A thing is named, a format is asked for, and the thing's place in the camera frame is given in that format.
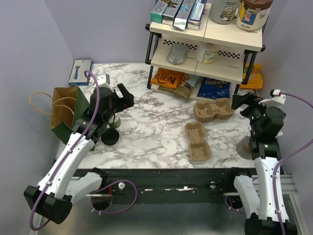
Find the green paper cup stack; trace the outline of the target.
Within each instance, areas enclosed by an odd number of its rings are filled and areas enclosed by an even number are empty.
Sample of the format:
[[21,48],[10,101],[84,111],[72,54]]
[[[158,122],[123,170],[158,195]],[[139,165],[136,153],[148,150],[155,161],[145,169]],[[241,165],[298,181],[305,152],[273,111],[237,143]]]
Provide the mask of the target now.
[[117,129],[121,125],[120,113],[116,113],[109,120],[109,127]]

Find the black plastic lid stack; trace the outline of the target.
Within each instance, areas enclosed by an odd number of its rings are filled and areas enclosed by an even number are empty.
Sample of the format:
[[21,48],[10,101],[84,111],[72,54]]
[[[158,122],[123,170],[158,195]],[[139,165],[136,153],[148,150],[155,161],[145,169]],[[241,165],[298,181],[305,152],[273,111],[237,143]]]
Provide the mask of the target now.
[[118,142],[119,137],[119,132],[116,129],[109,128],[101,136],[101,141],[103,144],[111,146]]

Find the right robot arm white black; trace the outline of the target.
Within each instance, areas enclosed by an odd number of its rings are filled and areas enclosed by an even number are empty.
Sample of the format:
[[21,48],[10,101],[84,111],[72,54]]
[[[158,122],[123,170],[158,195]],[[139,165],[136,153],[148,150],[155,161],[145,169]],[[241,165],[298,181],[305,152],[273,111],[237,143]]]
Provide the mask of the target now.
[[277,135],[284,125],[286,114],[278,107],[286,97],[280,90],[271,91],[270,99],[262,99],[254,93],[235,94],[233,110],[247,107],[240,113],[249,119],[251,127],[249,151],[257,172],[258,189],[247,175],[231,175],[225,179],[225,187],[239,193],[243,204],[247,235],[296,235],[297,226],[290,223],[284,205],[281,187],[281,152]]

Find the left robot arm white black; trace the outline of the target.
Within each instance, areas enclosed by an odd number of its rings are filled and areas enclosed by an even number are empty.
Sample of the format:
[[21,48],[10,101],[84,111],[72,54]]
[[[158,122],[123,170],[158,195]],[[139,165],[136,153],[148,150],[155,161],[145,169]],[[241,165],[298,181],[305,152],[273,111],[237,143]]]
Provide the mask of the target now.
[[27,186],[23,195],[32,214],[37,213],[48,221],[61,224],[74,203],[90,192],[104,193],[108,189],[108,180],[96,168],[76,183],[71,183],[71,178],[82,159],[107,132],[110,119],[134,106],[134,96],[122,83],[117,87],[122,97],[107,87],[93,90],[89,106],[74,124],[58,160],[36,186]]

